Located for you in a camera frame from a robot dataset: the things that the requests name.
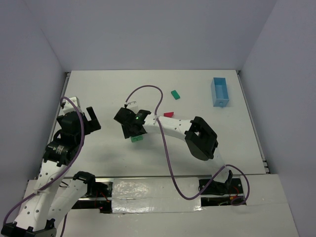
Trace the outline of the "red triangular prism block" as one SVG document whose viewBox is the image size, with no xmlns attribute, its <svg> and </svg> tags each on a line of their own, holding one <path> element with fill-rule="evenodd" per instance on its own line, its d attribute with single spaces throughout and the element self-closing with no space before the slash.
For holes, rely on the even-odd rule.
<svg viewBox="0 0 316 237">
<path fill-rule="evenodd" d="M 167 112 L 163 114 L 164 117 L 172 118 L 174 116 L 174 112 Z"/>
</svg>

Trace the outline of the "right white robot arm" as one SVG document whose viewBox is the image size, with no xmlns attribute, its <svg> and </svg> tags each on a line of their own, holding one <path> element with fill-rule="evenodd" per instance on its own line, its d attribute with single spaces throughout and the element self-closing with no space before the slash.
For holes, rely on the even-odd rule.
<svg viewBox="0 0 316 237">
<path fill-rule="evenodd" d="M 216 132 L 201 117 L 192 120 L 168 118 L 147 110 L 133 110 L 122 107 L 114 117 L 121 124 L 124 137 L 130 138 L 143 134 L 160 133 L 164 136 L 184 141 L 191 155 L 210 164 L 210 175 L 214 181 L 227 185 L 232 174 L 218 150 Z"/>
</svg>

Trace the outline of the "blue plastic box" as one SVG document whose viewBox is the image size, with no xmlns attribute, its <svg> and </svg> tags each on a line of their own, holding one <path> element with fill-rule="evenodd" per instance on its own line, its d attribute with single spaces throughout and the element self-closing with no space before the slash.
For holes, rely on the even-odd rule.
<svg viewBox="0 0 316 237">
<path fill-rule="evenodd" d="M 213 78 L 211 83 L 212 102 L 214 107 L 226 107 L 229 95 L 225 78 Z"/>
</svg>

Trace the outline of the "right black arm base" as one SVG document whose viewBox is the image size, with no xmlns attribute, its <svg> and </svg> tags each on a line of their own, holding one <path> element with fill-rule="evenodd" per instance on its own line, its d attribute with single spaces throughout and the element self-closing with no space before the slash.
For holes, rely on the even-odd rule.
<svg viewBox="0 0 316 237">
<path fill-rule="evenodd" d="M 228 202 L 241 197 L 241 202 L 244 199 L 243 187 L 241 179 L 234 177 L 230 171 L 228 180 L 225 183 L 212 181 L 209 186 L 200 195 L 202 200 L 213 202 Z"/>
</svg>

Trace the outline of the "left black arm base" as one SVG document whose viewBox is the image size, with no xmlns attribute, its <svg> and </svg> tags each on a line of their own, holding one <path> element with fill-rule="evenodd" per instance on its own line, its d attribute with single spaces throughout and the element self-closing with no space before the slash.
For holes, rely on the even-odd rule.
<svg viewBox="0 0 316 237">
<path fill-rule="evenodd" d="M 101 213 L 112 213 L 113 182 L 96 181 L 95 175 L 84 171 L 75 174 L 73 180 L 83 181 L 87 188 L 72 209 L 98 209 Z"/>
</svg>

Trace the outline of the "silver tape covered panel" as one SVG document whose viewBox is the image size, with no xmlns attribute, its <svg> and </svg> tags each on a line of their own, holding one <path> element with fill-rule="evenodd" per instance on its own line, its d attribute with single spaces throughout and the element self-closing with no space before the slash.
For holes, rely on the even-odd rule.
<svg viewBox="0 0 316 237">
<path fill-rule="evenodd" d="M 113 213 L 181 213 L 201 210 L 200 198 L 182 198 L 171 178 L 115 179 L 113 183 Z"/>
</svg>

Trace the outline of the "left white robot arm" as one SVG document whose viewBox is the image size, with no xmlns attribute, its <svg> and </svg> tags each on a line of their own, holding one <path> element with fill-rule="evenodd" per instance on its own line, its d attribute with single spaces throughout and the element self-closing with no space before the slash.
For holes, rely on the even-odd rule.
<svg viewBox="0 0 316 237">
<path fill-rule="evenodd" d="M 35 189 L 20 206 L 16 219 L 4 222 L 1 234 L 5 237 L 54 237 L 63 218 L 82 196 L 93 194 L 95 175 L 79 171 L 68 187 L 57 197 L 66 168 L 75 160 L 82 148 L 81 138 L 101 128 L 92 107 L 88 107 L 88 120 L 81 110 L 63 109 L 58 116 L 61 126 L 46 148 Z"/>
</svg>

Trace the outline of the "green castle notched block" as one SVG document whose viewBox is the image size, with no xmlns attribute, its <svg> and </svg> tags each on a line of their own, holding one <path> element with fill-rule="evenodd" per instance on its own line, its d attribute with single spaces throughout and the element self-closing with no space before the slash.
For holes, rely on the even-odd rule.
<svg viewBox="0 0 316 237">
<path fill-rule="evenodd" d="M 130 140 L 132 143 L 141 141 L 141 140 L 143 140 L 143 135 L 132 136 L 132 137 L 130 137 Z"/>
</svg>

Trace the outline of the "aluminium rail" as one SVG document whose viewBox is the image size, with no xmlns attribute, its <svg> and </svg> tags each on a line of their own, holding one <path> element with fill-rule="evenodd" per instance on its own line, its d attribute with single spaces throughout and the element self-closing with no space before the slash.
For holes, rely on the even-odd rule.
<svg viewBox="0 0 316 237">
<path fill-rule="evenodd" d="M 211 175 L 175 175 L 175 178 L 192 178 L 199 179 L 211 178 Z M 171 178 L 171 176 L 96 176 L 96 180 L 114 180 L 114 179 L 152 179 L 152 178 Z"/>
</svg>

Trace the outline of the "green rectangular block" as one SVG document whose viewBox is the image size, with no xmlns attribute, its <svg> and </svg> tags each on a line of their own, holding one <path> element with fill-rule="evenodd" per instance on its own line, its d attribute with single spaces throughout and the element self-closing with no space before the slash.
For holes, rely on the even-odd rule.
<svg viewBox="0 0 316 237">
<path fill-rule="evenodd" d="M 178 100 L 181 98 L 176 90 L 171 91 L 171 95 L 175 100 Z"/>
</svg>

